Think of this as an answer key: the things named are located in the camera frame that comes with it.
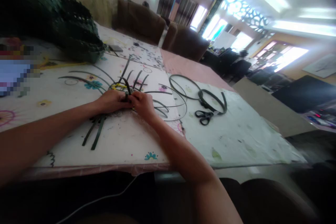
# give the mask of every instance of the wall picture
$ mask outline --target wall picture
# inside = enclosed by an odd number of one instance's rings
[[[304,71],[326,78],[336,73],[336,53],[331,53],[303,68]]]

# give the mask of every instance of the white cable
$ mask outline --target white cable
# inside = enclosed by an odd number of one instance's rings
[[[112,194],[112,195],[107,195],[107,196],[104,196],[104,197],[101,197],[99,199],[95,199],[94,201],[91,201],[89,203],[86,203],[85,205],[81,206],[80,208],[78,208],[77,210],[75,210],[74,212],[72,212],[70,215],[68,215],[67,217],[65,217],[63,220],[60,220],[59,222],[57,222],[56,224],[60,224],[64,221],[66,221],[67,219],[69,219],[72,215],[74,215],[75,213],[77,213],[79,210],[81,210],[82,208],[88,206],[88,205],[91,205],[99,200],[102,200],[102,199],[105,199],[105,198],[111,198],[111,197],[116,197],[116,196],[120,196],[121,194],[123,194],[124,192],[126,192],[126,190],[129,188],[129,186],[134,182],[134,180],[137,178],[135,177],[129,184],[128,186],[126,186],[126,188],[121,192],[121,193],[118,193],[118,194]]]

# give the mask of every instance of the brown armchair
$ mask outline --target brown armchair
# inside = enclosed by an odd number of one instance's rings
[[[166,22],[163,18],[140,4],[118,0],[116,31],[152,45],[158,45]]]
[[[209,44],[189,27],[172,22],[169,25],[162,49],[198,62]]]

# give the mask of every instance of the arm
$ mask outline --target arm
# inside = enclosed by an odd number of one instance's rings
[[[0,133],[0,186],[44,156],[70,131],[92,116],[132,107],[125,93],[109,90],[94,102]]]
[[[186,139],[169,127],[154,111],[152,96],[135,91],[129,99],[136,111],[160,137],[160,145],[195,194],[200,223],[242,223],[214,170]]]

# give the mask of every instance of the scissors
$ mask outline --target scissors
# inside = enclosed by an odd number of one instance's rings
[[[201,118],[199,121],[202,125],[207,126],[210,122],[211,117],[213,117],[214,115],[213,115],[212,112],[205,112],[205,111],[202,111],[202,110],[197,110],[197,111],[195,111],[195,116],[197,118]]]

